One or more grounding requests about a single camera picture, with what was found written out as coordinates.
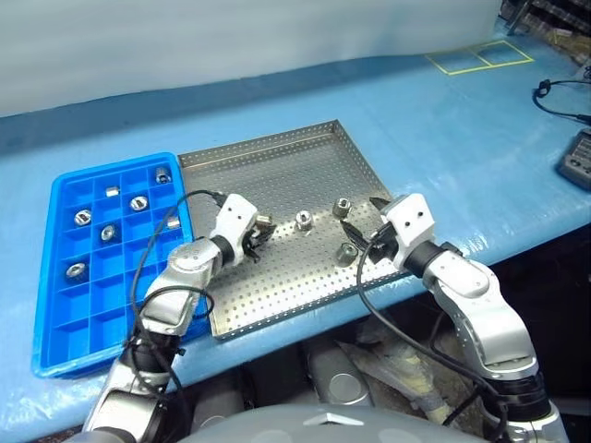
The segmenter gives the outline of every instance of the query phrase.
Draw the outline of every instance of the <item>white wall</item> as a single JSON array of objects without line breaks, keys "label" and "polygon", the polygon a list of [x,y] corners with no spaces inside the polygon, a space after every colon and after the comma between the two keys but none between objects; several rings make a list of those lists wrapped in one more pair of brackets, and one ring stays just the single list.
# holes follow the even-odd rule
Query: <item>white wall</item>
[{"label": "white wall", "polygon": [[0,0],[0,116],[483,42],[501,0]]}]

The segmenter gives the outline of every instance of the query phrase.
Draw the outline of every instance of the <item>black electronic device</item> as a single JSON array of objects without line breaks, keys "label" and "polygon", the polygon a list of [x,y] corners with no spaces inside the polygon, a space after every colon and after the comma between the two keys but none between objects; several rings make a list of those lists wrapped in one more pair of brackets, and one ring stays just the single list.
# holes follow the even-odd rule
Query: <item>black electronic device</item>
[{"label": "black electronic device", "polygon": [[562,157],[559,172],[580,187],[591,190],[591,129],[577,134]]}]

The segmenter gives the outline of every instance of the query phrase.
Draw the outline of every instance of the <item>silver arm segment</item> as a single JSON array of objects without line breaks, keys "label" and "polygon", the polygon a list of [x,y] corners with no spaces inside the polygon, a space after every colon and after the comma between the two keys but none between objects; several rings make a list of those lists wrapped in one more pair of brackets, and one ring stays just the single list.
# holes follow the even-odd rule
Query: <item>silver arm segment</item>
[{"label": "silver arm segment", "polygon": [[[560,413],[545,392],[527,328],[503,299],[497,276],[452,245],[433,243],[434,221],[423,196],[397,198],[381,215],[395,231],[395,239],[389,240],[395,245],[394,266],[422,278],[452,319],[468,366],[508,402],[509,439],[568,442]],[[493,401],[483,399],[482,413],[497,424]]]},{"label": "silver arm segment", "polygon": [[[151,284],[148,294],[176,285],[205,289],[224,266],[237,266],[244,259],[245,235],[252,230],[258,214],[257,208],[245,198],[229,195],[210,238],[201,238],[173,250],[166,269]],[[198,293],[171,291],[152,298],[141,310],[141,322],[151,337],[170,346],[169,363],[175,358],[180,338],[187,332],[198,302]],[[146,344],[136,338],[134,346],[145,347]],[[141,385],[129,358],[135,357],[125,351],[114,361],[83,432],[114,429],[128,439],[125,443],[143,443],[155,438],[165,405]],[[149,355],[141,361],[138,358],[137,366],[144,380],[165,393],[170,380],[167,371]]]},{"label": "silver arm segment", "polygon": [[423,282],[452,317],[465,358],[480,376],[517,380],[536,374],[527,328],[489,268],[445,251],[428,265]]}]

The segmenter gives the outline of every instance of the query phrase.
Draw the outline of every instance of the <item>metal nut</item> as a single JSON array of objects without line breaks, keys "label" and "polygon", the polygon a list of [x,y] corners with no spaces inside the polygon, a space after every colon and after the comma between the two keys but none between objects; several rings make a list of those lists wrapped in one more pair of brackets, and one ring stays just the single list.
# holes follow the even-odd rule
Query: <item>metal nut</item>
[{"label": "metal nut", "polygon": [[181,221],[178,220],[178,217],[176,217],[175,215],[173,215],[173,216],[169,217],[168,220],[166,221],[166,227],[168,229],[180,228],[181,227]]},{"label": "metal nut", "polygon": [[117,197],[119,195],[119,187],[118,186],[109,186],[104,190],[104,194],[107,197]]},{"label": "metal nut", "polygon": [[309,210],[300,210],[295,215],[295,225],[300,231],[309,231],[314,226],[314,218]]},{"label": "metal nut", "polygon": [[66,278],[69,281],[82,282],[86,281],[89,277],[89,270],[86,263],[74,263],[66,270]]},{"label": "metal nut", "polygon": [[164,183],[170,183],[171,181],[170,172],[166,168],[156,168],[156,183],[162,185]]},{"label": "metal nut", "polygon": [[129,207],[134,211],[145,210],[148,207],[148,198],[144,196],[133,197],[129,201]]},{"label": "metal nut", "polygon": [[332,214],[337,219],[345,219],[351,210],[351,201],[347,198],[338,198],[332,205]]},{"label": "metal nut", "polygon": [[357,258],[358,253],[359,251],[357,251],[356,247],[350,243],[343,243],[341,247],[337,249],[336,254],[334,255],[337,266],[341,268],[350,266],[351,263],[353,263]]},{"label": "metal nut", "polygon": [[101,240],[105,243],[115,240],[117,237],[117,228],[113,224],[107,224],[101,229]]},{"label": "metal nut", "polygon": [[86,226],[92,220],[89,210],[79,210],[74,216],[74,223],[78,226]]}]

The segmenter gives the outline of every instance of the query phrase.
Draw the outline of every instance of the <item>perforated metal tray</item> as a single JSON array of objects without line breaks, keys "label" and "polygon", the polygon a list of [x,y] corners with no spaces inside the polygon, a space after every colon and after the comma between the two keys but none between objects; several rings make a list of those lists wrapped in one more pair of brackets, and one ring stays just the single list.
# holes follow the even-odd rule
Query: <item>perforated metal tray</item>
[{"label": "perforated metal tray", "polygon": [[[391,198],[338,121],[179,156],[186,191],[216,189],[241,194],[278,225],[257,250],[261,261],[246,260],[214,280],[216,305],[211,329],[228,338],[351,293],[356,263],[335,265],[334,254],[347,241],[332,215],[337,198],[352,201],[348,220],[368,235],[381,226],[369,197]],[[309,210],[314,228],[295,227],[295,216]],[[193,233],[208,234],[217,208],[191,200]],[[395,277],[392,264],[368,262],[364,280]]]}]

